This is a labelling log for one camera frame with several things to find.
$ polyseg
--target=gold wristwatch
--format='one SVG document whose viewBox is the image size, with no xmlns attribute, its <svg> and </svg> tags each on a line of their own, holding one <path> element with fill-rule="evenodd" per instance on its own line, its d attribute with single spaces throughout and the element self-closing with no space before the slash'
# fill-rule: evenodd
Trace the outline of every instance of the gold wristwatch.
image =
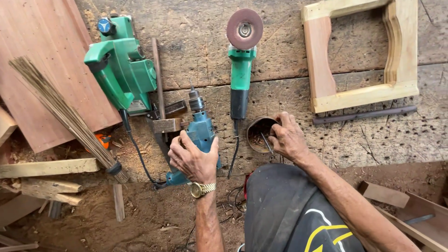
<svg viewBox="0 0 448 252">
<path fill-rule="evenodd" d="M 216 190 L 216 183 L 211 183 L 207 185 L 202 185 L 196 182 L 192 182 L 190 185 L 191 195 L 195 198 L 200 198 L 206 193 Z"/>
</svg>

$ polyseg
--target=planer label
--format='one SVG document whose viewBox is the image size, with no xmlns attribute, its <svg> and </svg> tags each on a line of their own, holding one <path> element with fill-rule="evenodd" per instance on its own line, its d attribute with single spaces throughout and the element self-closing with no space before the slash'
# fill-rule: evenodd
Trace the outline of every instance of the planer label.
<svg viewBox="0 0 448 252">
<path fill-rule="evenodd" d="M 133 100 L 129 105 L 128 111 L 148 109 L 141 100 Z"/>
</svg>

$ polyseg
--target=grinding disc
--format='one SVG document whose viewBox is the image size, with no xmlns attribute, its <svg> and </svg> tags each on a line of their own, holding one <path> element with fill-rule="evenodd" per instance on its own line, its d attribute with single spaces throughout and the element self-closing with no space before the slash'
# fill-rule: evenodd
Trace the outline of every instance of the grinding disc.
<svg viewBox="0 0 448 252">
<path fill-rule="evenodd" d="M 227 22 L 227 38 L 240 50 L 247 50 L 257 45 L 262 35 L 263 20 L 249 8 L 236 11 Z"/>
</svg>

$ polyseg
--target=dirt floor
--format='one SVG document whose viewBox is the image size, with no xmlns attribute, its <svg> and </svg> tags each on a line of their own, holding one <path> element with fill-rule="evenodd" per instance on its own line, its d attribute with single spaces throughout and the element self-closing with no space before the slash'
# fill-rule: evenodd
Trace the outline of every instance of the dirt floor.
<svg viewBox="0 0 448 252">
<path fill-rule="evenodd" d="M 400 191 L 411 191 L 441 203 L 447 167 L 443 162 L 413 163 L 346 168 L 336 172 L 353 186 L 366 180 Z M 219 178 L 217 200 L 226 200 L 230 190 L 241 186 L 244 178 Z M 152 191 L 148 183 L 126 186 L 123 187 L 126 213 L 123 222 L 117 222 L 115 218 L 112 186 L 103 185 L 90 187 L 81 193 L 85 200 L 79 206 L 65 204 L 59 220 L 47 217 L 46 209 L 42 214 L 34 212 L 28 215 L 2 233 L 24 243 L 39 241 L 39 251 L 173 252 L 185 246 L 194 226 L 195 212 L 194 200 L 187 186 L 161 191 Z M 226 215 L 230 209 L 228 204 L 220 204 L 220 220 L 231 215 Z M 235 208 L 233 211 L 234 215 L 221 224 L 229 251 L 235 251 L 244 242 L 244 216 Z M 159 230 L 167 226 L 178 228 Z"/>
</svg>

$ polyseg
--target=broom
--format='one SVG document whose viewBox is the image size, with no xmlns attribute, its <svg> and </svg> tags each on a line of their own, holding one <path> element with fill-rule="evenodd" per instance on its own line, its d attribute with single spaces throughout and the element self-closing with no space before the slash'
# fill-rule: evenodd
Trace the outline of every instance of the broom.
<svg viewBox="0 0 448 252">
<path fill-rule="evenodd" d="M 65 101 L 54 85 L 40 73 L 28 57 L 14 58 L 9 61 L 9 65 L 33 87 L 40 102 L 107 168 L 106 172 L 113 175 L 121 184 L 129 180 L 121 164 L 114 160 L 112 154 L 101 145 L 76 109 Z"/>
</svg>

